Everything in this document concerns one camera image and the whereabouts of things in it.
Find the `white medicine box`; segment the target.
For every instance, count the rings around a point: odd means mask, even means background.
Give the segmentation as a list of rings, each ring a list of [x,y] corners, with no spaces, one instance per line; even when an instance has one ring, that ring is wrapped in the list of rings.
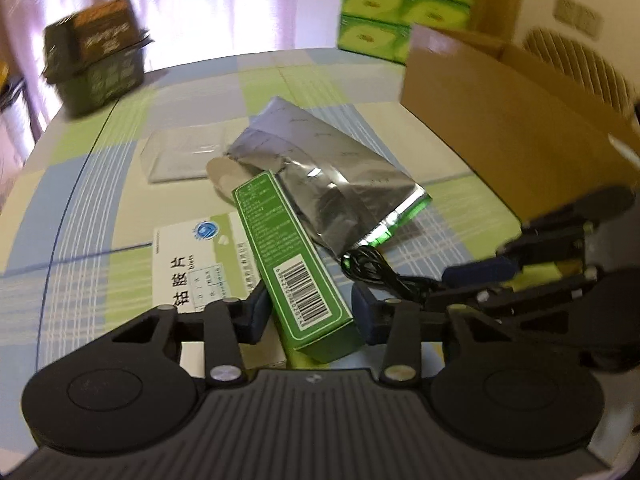
[[[180,313],[199,311],[224,297],[244,299],[258,283],[262,279],[236,212],[155,230],[152,255],[155,307],[168,304]],[[272,322],[270,367],[282,367],[285,363],[285,353]]]

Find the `green medicine box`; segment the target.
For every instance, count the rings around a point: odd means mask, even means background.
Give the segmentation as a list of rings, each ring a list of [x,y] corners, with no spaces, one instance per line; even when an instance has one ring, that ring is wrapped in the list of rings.
[[[232,192],[284,348],[329,363],[363,341],[352,311],[270,171]]]

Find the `beige round disc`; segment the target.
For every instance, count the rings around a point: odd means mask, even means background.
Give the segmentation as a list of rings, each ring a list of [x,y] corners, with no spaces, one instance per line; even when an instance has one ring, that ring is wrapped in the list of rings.
[[[206,164],[206,174],[218,195],[230,204],[234,204],[233,191],[252,180],[258,174],[258,170],[230,157],[221,156],[212,158]]]

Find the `silver foil pouch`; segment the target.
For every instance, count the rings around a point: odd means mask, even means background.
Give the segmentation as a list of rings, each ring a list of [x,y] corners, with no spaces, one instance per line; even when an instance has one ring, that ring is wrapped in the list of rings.
[[[228,155],[272,172],[309,236],[336,258],[386,242],[431,203],[424,187],[386,158],[280,96]]]

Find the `clear plastic lid box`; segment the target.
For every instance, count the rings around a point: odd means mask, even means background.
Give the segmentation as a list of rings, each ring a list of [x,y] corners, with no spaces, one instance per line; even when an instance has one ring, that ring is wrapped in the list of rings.
[[[230,157],[227,152],[237,136],[230,127],[213,124],[157,130],[140,155],[146,180],[208,180],[206,164],[215,157]]]

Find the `brown cardboard box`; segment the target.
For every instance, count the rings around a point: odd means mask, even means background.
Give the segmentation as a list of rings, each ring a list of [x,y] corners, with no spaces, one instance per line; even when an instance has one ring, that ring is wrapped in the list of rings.
[[[501,39],[416,25],[401,104],[521,220],[608,185],[639,186],[639,137],[611,107]]]

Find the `checkered tablecloth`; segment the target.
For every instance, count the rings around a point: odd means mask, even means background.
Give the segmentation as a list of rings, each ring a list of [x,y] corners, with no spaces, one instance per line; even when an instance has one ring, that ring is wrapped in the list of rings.
[[[282,96],[427,188],[431,207],[387,251],[400,272],[437,275],[518,234],[508,208],[400,105],[402,76],[337,49],[246,54],[158,70],[105,110],[56,116],[1,213],[2,469],[34,449],[20,399],[35,371],[149,309],[154,231],[229,210],[205,180],[146,180],[153,132],[213,125],[237,136]]]

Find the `quilted brown chair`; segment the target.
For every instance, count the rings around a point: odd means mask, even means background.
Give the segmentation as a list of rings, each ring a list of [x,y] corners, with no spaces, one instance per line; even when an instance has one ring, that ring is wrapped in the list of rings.
[[[597,51],[543,27],[531,29],[523,47],[574,79],[639,131],[639,88]]]

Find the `green tissue box stack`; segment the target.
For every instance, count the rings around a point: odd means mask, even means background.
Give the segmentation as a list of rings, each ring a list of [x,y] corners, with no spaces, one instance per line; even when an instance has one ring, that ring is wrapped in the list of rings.
[[[404,64],[411,27],[468,29],[474,0],[342,0],[337,47]]]

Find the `dark green lidded basket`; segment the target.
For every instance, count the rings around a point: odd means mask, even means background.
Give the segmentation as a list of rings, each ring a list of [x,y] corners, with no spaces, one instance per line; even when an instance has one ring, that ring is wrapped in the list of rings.
[[[151,42],[131,0],[107,0],[44,29],[42,74],[67,116],[86,116],[142,84]]]

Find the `purple curtain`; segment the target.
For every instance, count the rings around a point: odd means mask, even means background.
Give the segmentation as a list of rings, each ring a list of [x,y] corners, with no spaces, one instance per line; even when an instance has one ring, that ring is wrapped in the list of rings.
[[[43,80],[43,31],[106,0],[1,0],[1,57],[27,84],[32,131],[40,136],[61,102]],[[292,46],[295,0],[131,0],[154,42],[149,70]]]

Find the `double wall socket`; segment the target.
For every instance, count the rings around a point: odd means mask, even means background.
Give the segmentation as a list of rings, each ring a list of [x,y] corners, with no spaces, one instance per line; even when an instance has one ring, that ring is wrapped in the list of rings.
[[[602,29],[602,16],[595,10],[574,0],[555,0],[553,17],[573,27],[590,39],[598,39]]]

